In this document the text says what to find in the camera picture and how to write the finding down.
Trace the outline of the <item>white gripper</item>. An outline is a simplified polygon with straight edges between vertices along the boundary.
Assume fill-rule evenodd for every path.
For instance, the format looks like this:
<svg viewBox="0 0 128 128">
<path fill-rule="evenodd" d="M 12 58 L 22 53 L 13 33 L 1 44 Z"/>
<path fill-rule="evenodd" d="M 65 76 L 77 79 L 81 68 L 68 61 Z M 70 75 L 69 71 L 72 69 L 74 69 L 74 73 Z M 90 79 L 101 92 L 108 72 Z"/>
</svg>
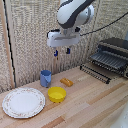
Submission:
<svg viewBox="0 0 128 128">
<path fill-rule="evenodd" d="M 47 33 L 47 45 L 49 47 L 71 46 L 77 44 L 80 39 L 80 34 L 74 29 L 55 29 Z M 66 54 L 71 53 L 71 48 L 67 48 Z M 54 57 L 58 56 L 58 50 L 55 49 Z"/>
</svg>

